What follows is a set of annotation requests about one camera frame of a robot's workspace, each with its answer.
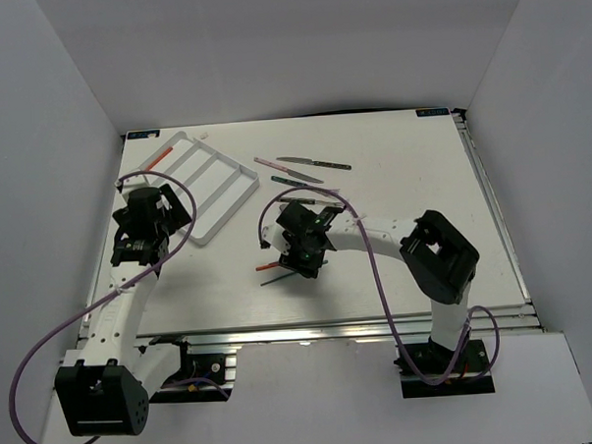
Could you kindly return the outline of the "orange chopstick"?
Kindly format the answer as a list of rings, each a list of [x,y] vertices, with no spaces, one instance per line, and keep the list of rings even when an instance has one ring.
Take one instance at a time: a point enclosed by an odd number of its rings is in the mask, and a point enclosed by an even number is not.
[[[275,268],[275,267],[279,267],[279,265],[280,264],[278,262],[271,262],[271,263],[268,263],[268,264],[263,264],[261,266],[255,267],[255,271],[256,272],[261,272],[261,271],[264,271],[264,270],[268,270],[268,269],[272,269],[272,268]]]

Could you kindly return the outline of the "green chopstick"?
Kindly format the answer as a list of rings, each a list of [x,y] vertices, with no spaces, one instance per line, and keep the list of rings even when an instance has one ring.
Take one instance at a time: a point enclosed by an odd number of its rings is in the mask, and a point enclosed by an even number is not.
[[[268,286],[268,285],[270,285],[270,284],[274,284],[274,283],[276,283],[276,282],[280,282],[280,281],[283,281],[283,280],[287,280],[287,278],[289,278],[289,277],[292,277],[292,276],[294,276],[294,275],[296,275],[296,274],[297,274],[297,273],[294,273],[294,272],[288,272],[288,273],[286,273],[286,274],[284,274],[284,275],[282,275],[282,276],[278,276],[278,277],[275,277],[275,278],[272,278],[272,279],[266,280],[265,282],[261,283],[261,284],[260,284],[260,286],[261,286],[261,287],[264,287],[264,286]]]

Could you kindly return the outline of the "green handled fork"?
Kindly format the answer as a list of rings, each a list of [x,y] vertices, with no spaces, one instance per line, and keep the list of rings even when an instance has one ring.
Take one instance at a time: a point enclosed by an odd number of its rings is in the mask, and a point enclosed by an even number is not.
[[[288,178],[281,178],[278,176],[270,176],[270,179],[271,179],[271,181],[273,181],[275,183],[278,183],[281,185],[288,185],[293,188],[306,188],[306,187],[318,188],[318,187],[310,185],[308,183],[299,182],[299,181],[291,180]],[[334,189],[334,188],[329,188],[329,189],[324,189],[324,190],[328,190],[333,193],[338,193],[340,191],[340,189]]]

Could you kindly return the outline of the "red chopstick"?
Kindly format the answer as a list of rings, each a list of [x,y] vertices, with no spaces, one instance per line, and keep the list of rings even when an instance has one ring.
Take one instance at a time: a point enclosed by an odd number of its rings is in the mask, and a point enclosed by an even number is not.
[[[172,151],[174,147],[170,145],[164,149],[159,149],[152,155],[148,160],[146,160],[143,165],[141,166],[142,171],[149,171],[154,168],[157,164],[159,164],[165,157],[167,157]]]

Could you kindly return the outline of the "dark handled fork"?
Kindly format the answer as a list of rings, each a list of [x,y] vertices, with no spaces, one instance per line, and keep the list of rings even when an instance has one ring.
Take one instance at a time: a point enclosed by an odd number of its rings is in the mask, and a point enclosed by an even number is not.
[[[300,198],[300,197],[289,197],[289,196],[284,196],[281,198],[277,199],[278,202],[280,203],[290,203],[290,202],[297,202],[300,203],[302,205],[324,205],[324,206],[330,206],[332,204],[334,204],[333,201],[329,200],[321,200],[321,199],[315,199],[315,198]]]

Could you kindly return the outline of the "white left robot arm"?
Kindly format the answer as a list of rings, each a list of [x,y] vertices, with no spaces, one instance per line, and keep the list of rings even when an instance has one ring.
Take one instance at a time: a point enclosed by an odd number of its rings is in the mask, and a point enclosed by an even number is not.
[[[114,299],[101,305],[75,363],[54,379],[60,406],[75,436],[140,434],[149,399],[168,377],[185,383],[195,358],[170,346],[140,348],[136,333],[160,276],[169,241],[191,218],[169,185],[131,190],[113,214],[119,226],[110,259]]]

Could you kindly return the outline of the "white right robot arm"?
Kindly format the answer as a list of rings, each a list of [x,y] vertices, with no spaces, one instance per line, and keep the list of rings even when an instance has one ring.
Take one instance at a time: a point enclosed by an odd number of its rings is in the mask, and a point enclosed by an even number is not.
[[[402,261],[431,301],[432,362],[444,371],[465,362],[462,330],[480,254],[442,213],[427,210],[413,221],[368,219],[347,206],[315,212],[291,201],[273,224],[260,229],[259,238],[263,249],[280,253],[282,267],[305,279],[318,276],[328,251],[364,251]]]

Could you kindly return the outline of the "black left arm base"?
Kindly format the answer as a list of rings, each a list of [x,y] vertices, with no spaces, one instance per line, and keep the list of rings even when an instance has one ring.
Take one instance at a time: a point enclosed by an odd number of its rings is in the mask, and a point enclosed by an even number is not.
[[[153,337],[146,347],[153,346],[170,346],[180,362],[150,398],[151,405],[227,402],[233,391],[233,381],[226,375],[227,354],[199,350],[188,337],[176,334]]]

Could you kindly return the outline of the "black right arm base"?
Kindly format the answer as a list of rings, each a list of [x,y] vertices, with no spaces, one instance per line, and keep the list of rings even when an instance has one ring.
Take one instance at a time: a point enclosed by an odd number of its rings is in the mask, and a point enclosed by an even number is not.
[[[439,380],[448,368],[454,352],[435,344],[406,344],[415,366],[427,378]],[[447,396],[487,395],[495,393],[490,361],[484,342],[467,337],[449,376],[439,385],[430,385],[415,374],[401,353],[394,361],[399,370],[405,399],[442,398]]]

